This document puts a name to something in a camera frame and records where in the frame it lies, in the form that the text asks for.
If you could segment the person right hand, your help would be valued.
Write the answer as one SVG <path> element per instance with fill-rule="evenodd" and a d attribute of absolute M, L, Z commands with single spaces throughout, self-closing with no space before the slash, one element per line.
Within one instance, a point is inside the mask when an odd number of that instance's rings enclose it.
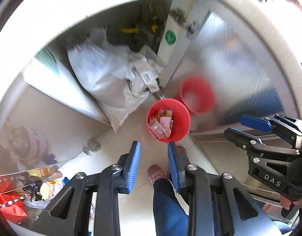
<path fill-rule="evenodd" d="M 292 204 L 302 208 L 302 198 L 299 201 L 291 201 L 284 196 L 280 196 L 280 204 L 286 210 L 289 210 Z"/>

